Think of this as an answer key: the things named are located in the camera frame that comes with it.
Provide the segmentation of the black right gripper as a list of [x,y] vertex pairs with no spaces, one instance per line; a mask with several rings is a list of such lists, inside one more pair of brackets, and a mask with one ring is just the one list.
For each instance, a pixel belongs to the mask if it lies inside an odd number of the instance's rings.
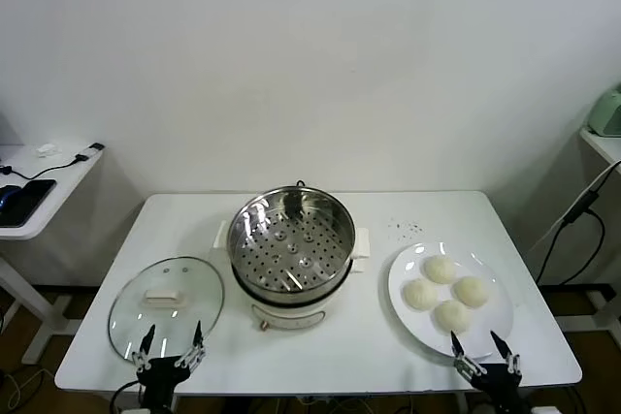
[[529,403],[518,391],[521,382],[520,355],[513,353],[508,344],[494,331],[490,335],[504,364],[483,364],[468,356],[456,333],[450,332],[453,365],[463,378],[471,378],[471,385],[486,394],[494,413],[530,413]]

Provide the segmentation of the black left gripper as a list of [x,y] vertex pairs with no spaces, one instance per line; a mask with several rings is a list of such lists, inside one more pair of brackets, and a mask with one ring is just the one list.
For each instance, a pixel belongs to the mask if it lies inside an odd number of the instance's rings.
[[155,334],[152,324],[142,338],[138,351],[132,353],[137,379],[144,388],[140,407],[150,413],[172,413],[175,388],[187,380],[206,356],[201,321],[197,322],[191,347],[179,358],[166,357],[148,361],[148,353]]

